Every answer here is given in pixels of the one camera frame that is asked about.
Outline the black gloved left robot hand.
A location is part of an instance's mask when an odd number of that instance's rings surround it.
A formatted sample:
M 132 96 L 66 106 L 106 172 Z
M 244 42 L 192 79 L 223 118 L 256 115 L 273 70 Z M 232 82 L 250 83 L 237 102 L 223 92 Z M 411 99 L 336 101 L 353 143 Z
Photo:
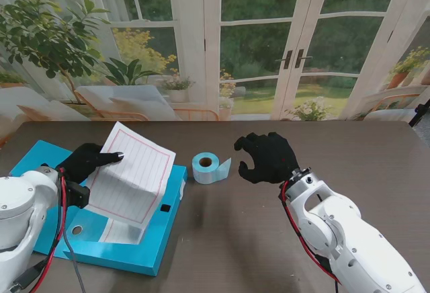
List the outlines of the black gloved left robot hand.
M 103 153 L 102 146 L 85 143 L 79 146 L 63 162 L 56 166 L 66 180 L 80 184 L 85 181 L 98 167 L 118 163 L 124 158 L 122 152 Z

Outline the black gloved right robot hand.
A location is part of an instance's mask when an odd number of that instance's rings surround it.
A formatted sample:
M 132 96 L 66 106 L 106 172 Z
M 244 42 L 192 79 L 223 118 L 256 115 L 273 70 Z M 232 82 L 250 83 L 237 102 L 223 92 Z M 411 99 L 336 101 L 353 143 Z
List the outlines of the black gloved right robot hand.
M 241 136 L 234 144 L 236 151 L 244 150 L 253 159 L 254 168 L 244 161 L 239 163 L 239 175 L 251 182 L 280 183 L 289 180 L 299 168 L 296 156 L 288 141 L 276 132 Z

